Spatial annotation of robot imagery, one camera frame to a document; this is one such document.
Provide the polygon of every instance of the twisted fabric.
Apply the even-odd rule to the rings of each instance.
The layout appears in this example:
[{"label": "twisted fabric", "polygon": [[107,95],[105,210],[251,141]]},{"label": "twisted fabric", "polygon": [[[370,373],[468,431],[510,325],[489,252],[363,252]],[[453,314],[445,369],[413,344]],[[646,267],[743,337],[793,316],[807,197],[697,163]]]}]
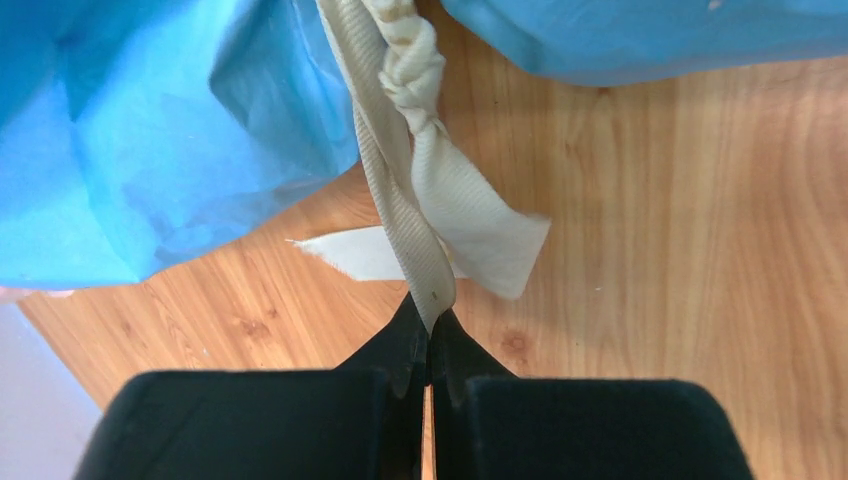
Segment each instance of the twisted fabric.
[{"label": "twisted fabric", "polygon": [[427,329],[456,300],[441,242],[483,287],[520,296],[550,221],[509,208],[450,141],[436,111],[445,59],[433,26],[412,0],[318,6],[353,100],[368,186]]}]

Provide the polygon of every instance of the wood grain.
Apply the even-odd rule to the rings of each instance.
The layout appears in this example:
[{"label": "wood grain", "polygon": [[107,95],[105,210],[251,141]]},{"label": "wood grain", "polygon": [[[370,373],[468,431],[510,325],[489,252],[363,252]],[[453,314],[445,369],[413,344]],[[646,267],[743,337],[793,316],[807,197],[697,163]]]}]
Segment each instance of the wood grain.
[{"label": "wood grain", "polygon": [[[423,12],[455,142],[553,219],[520,301],[460,284],[469,332],[523,375],[699,382],[759,478],[848,478],[848,60],[579,88]],[[285,239],[376,222],[356,168],[142,285],[23,308],[100,405],[153,368],[330,367],[404,286],[355,284]]]}]

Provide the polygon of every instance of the white fabric scrap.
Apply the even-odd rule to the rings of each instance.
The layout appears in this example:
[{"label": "white fabric scrap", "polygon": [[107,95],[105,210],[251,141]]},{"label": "white fabric scrap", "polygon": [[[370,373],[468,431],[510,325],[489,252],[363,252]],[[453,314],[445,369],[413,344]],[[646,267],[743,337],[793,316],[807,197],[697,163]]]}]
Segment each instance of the white fabric scrap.
[{"label": "white fabric scrap", "polygon": [[[289,242],[357,282],[404,279],[386,229],[379,225]],[[451,267],[456,278],[466,278],[455,265]]]}]

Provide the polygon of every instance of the wooden table surface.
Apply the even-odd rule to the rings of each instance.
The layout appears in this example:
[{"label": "wooden table surface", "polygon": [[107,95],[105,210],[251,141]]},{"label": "wooden table surface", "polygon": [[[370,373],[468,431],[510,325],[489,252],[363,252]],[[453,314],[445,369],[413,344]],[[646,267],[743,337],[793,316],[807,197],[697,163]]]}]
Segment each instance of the wooden table surface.
[{"label": "wooden table surface", "polygon": [[[460,282],[469,332],[519,374],[701,383],[759,478],[848,478],[848,60],[580,88],[431,3],[454,141],[508,203],[553,219],[521,300]],[[144,284],[22,307],[100,405],[155,368],[332,367],[405,287],[285,240],[377,222],[357,167]]]}]

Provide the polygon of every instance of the blue plastic sheet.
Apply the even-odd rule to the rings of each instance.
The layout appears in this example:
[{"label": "blue plastic sheet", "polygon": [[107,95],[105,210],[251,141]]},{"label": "blue plastic sheet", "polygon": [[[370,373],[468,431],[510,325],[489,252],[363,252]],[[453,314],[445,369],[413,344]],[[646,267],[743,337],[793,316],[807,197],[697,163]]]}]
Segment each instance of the blue plastic sheet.
[{"label": "blue plastic sheet", "polygon": [[523,69],[610,86],[848,52],[848,0],[442,0]]},{"label": "blue plastic sheet", "polygon": [[357,157],[314,0],[0,0],[2,286],[141,281]]}]

